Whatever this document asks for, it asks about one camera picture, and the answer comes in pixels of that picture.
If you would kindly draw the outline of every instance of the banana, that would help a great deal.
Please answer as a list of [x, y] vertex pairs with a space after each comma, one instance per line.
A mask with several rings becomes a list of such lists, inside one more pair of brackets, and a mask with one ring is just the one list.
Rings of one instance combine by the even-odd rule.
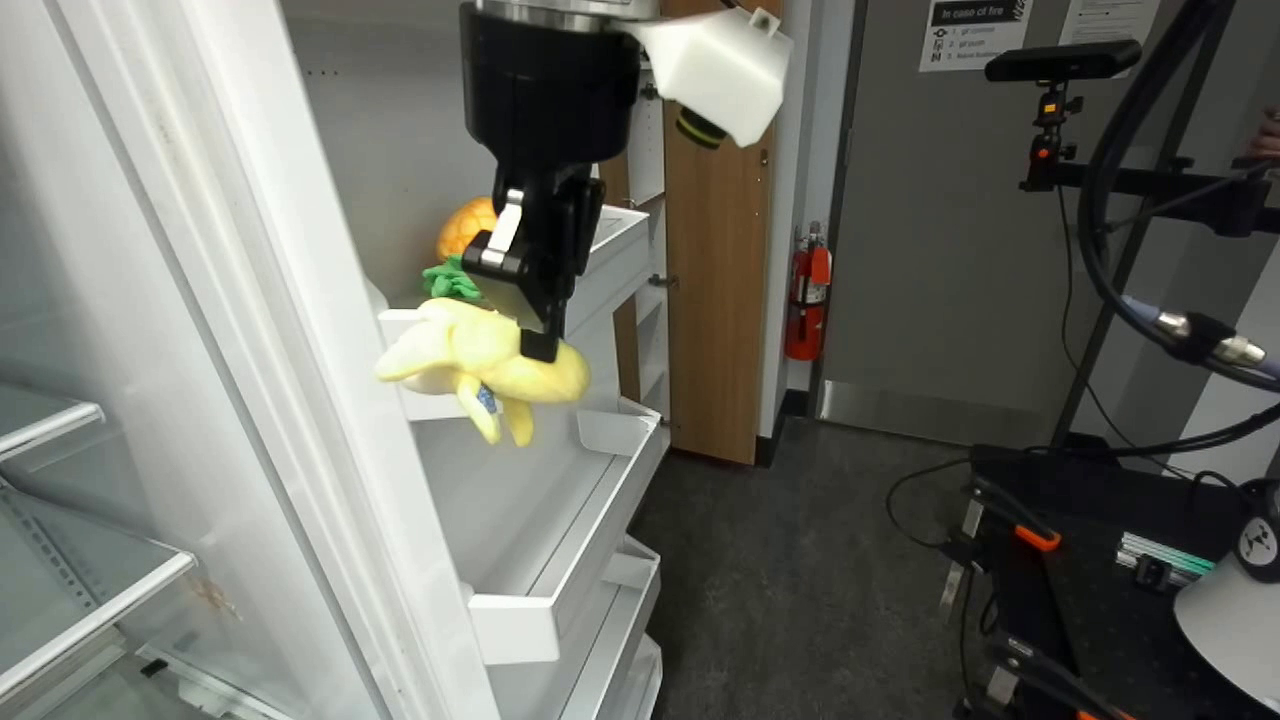
[[538, 438], [534, 404], [576, 404], [589, 393], [589, 364], [561, 345], [557, 364], [520, 356], [520, 325], [459, 300], [420, 304], [414, 325], [381, 359], [378, 381], [414, 393], [455, 393], [489, 444], [505, 432], [515, 448]]

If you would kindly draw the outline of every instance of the red fire extinguisher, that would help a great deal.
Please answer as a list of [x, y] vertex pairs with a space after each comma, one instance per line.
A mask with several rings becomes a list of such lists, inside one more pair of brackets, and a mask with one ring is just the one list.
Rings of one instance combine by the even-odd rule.
[[827, 336], [832, 248], [820, 226], [810, 226], [791, 257], [787, 356], [816, 359]]

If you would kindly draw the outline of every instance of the wooden door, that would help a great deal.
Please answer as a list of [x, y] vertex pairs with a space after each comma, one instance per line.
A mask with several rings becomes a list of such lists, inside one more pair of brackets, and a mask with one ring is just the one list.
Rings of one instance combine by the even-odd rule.
[[[663, 15], [711, 8], [663, 0]], [[772, 134], [708, 152], [670, 123], [674, 444], [729, 464], [758, 464], [770, 204]]]

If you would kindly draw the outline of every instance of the wall sign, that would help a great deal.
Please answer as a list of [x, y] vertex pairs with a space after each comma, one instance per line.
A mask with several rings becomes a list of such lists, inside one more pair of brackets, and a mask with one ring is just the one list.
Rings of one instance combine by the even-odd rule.
[[921, 74], [981, 74], [992, 56], [1025, 47], [1032, 0], [932, 0]]
[[1159, 0], [1074, 0], [1060, 46], [1148, 40]]

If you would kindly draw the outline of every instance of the fridge shelf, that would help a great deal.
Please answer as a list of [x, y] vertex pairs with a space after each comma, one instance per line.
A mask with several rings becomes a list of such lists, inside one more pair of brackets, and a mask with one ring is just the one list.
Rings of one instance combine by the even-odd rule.
[[670, 416], [674, 410], [674, 396], [670, 396], [670, 378], [659, 378], [645, 396], [639, 396], [645, 410]]
[[632, 689], [632, 655], [659, 598], [659, 555], [624, 542], [584, 602], [557, 666], [489, 668], [511, 720], [596, 720]]
[[639, 396], [655, 396], [663, 381], [670, 381], [670, 356], [650, 351], [639, 359]]
[[639, 638], [639, 649], [620, 679], [620, 697], [610, 701], [604, 717], [611, 720], [652, 720], [655, 692], [663, 689], [663, 652], [652, 638]]
[[670, 294], [663, 288], [639, 288], [635, 294], [635, 325], [650, 325], [650, 321], [655, 321], [655, 314], [670, 304]]
[[96, 421], [106, 421], [96, 404], [77, 404], [0, 385], [0, 464]]
[[190, 552], [0, 486], [0, 717], [123, 655], [117, 623], [194, 567]]
[[[604, 207], [596, 226], [596, 246], [589, 273], [576, 280], [567, 300], [563, 336], [580, 336], [596, 321], [611, 317], [630, 298], [650, 284], [650, 218], [630, 207]], [[415, 325], [415, 300], [388, 310], [388, 300], [367, 288], [385, 345], [401, 342]], [[459, 421], [470, 416], [455, 396], [401, 393], [407, 421]]]
[[539, 412], [538, 448], [489, 448], [470, 425], [420, 432], [484, 666], [554, 666], [670, 452], [652, 410]]

